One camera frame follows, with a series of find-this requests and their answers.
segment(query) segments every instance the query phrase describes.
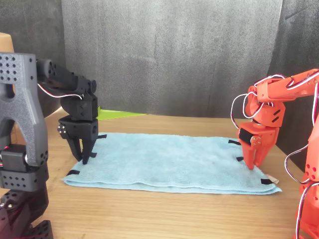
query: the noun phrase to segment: green paper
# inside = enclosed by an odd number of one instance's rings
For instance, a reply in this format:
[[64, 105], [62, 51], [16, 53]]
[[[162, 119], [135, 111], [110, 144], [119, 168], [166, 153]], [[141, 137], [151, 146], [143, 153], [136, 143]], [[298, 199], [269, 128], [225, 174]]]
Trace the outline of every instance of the green paper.
[[101, 107], [98, 108], [98, 112], [99, 112], [99, 116], [97, 117], [98, 120], [110, 120], [110, 119], [116, 119], [116, 118], [145, 115], [145, 114], [132, 113], [132, 112], [102, 110]]

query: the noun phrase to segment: table surface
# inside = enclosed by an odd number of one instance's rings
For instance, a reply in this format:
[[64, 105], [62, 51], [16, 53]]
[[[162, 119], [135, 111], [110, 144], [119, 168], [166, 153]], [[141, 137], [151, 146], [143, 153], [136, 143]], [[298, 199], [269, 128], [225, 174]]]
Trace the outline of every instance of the table surface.
[[[180, 194], [72, 187], [61, 180], [74, 166], [56, 130], [58, 110], [46, 118], [49, 139], [49, 206], [34, 224], [51, 220], [55, 239], [291, 239], [299, 185], [284, 169], [276, 146], [261, 170], [279, 179], [273, 195]], [[99, 132], [236, 137], [230, 119], [144, 115], [99, 121]], [[293, 164], [291, 171], [302, 172]]]

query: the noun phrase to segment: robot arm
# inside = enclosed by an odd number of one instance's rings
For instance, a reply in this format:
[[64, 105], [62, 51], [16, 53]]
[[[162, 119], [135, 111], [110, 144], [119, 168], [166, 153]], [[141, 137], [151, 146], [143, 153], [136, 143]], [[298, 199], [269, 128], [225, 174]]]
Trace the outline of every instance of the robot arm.
[[61, 98], [61, 106], [69, 115], [59, 120], [57, 130], [68, 141], [73, 156], [87, 164], [98, 137], [98, 101], [94, 95], [96, 81], [77, 76], [51, 60], [38, 59], [36, 68], [39, 84], [50, 92], [79, 96]]
[[303, 182], [296, 179], [288, 170], [287, 160], [290, 155], [285, 160], [285, 166], [290, 176], [301, 183], [302, 197], [296, 212], [297, 224], [294, 238], [303, 239], [299, 236], [299, 228], [302, 228], [308, 235], [319, 239], [319, 190], [318, 187], [312, 187], [319, 185], [319, 121], [316, 121], [315, 116], [319, 93], [319, 70], [313, 69], [287, 78], [281, 75], [276, 76], [280, 78], [267, 77], [249, 88], [245, 111], [251, 115], [250, 118], [253, 121], [240, 124], [237, 131], [238, 139], [248, 168], [253, 169], [254, 165], [259, 167], [277, 141], [285, 113], [283, 102], [293, 101], [297, 97], [315, 95], [312, 113], [314, 128], [309, 137], [309, 143], [290, 154], [308, 147]]
[[[69, 113], [59, 120], [58, 132], [68, 141], [78, 161], [88, 162], [98, 137], [95, 81], [76, 76], [51, 60], [37, 60], [33, 54], [0, 52], [0, 187], [10, 189], [0, 198], [1, 239], [40, 235], [53, 239], [50, 221], [43, 221], [34, 229], [31, 226], [48, 206], [47, 129], [37, 85], [68, 96], [57, 96]], [[14, 122], [26, 145], [11, 144]]]
[[319, 71], [313, 69], [288, 78], [265, 78], [249, 88], [245, 111], [253, 116], [253, 122], [242, 123], [238, 129], [244, 161], [249, 169], [254, 165], [259, 167], [275, 145], [285, 113], [283, 102], [313, 95], [317, 82]]

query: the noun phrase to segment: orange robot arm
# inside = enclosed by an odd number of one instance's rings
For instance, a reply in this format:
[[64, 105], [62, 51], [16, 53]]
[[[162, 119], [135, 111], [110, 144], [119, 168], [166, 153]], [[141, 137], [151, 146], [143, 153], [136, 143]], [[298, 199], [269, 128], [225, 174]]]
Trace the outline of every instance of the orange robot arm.
[[309, 137], [303, 182], [300, 182], [302, 199], [296, 213], [297, 226], [294, 238], [299, 237], [300, 226], [308, 235], [319, 239], [319, 190], [318, 187], [312, 187], [319, 185], [319, 122], [315, 122], [315, 106], [319, 91], [317, 83], [319, 83], [318, 69], [288, 78], [267, 77], [256, 82], [248, 90], [246, 96], [248, 104], [245, 107], [246, 113], [253, 116], [253, 121], [240, 124], [237, 130], [247, 167], [249, 169], [253, 169], [254, 165], [259, 167], [277, 141], [285, 113], [283, 102], [315, 95], [312, 115], [314, 128]]
[[283, 102], [313, 95], [317, 82], [319, 71], [313, 69], [288, 78], [265, 78], [248, 89], [245, 111], [254, 117], [253, 122], [240, 124], [238, 139], [249, 169], [259, 167], [275, 145], [285, 113]]

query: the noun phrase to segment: blue towel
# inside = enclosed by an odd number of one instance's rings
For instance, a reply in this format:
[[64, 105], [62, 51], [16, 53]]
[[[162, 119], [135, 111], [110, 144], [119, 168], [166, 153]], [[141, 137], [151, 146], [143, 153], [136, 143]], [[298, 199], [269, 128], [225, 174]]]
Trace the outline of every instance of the blue towel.
[[107, 134], [88, 164], [64, 178], [79, 187], [172, 193], [272, 194], [281, 191], [257, 167], [249, 170], [236, 139], [164, 134]]

